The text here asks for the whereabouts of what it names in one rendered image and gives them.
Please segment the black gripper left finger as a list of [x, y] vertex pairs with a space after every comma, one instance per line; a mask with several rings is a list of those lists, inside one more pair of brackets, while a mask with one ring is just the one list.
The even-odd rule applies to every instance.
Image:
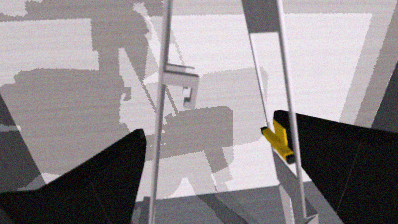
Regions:
[[146, 144], [135, 129], [45, 186], [0, 192], [0, 224], [131, 224]]

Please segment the grey rectangular roasting tin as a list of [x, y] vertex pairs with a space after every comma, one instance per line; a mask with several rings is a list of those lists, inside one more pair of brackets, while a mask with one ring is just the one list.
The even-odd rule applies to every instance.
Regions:
[[[36, 190], [135, 129], [150, 196], [164, 0], [0, 0], [0, 192]], [[295, 113], [398, 132], [398, 0], [282, 0]], [[277, 33], [254, 34], [271, 130]], [[286, 224], [242, 0], [173, 0], [154, 224]]]

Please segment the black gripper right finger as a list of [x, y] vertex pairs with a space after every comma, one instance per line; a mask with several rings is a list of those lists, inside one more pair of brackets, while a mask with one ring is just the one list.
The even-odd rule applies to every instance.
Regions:
[[344, 224], [398, 224], [398, 132], [295, 113], [301, 167]]

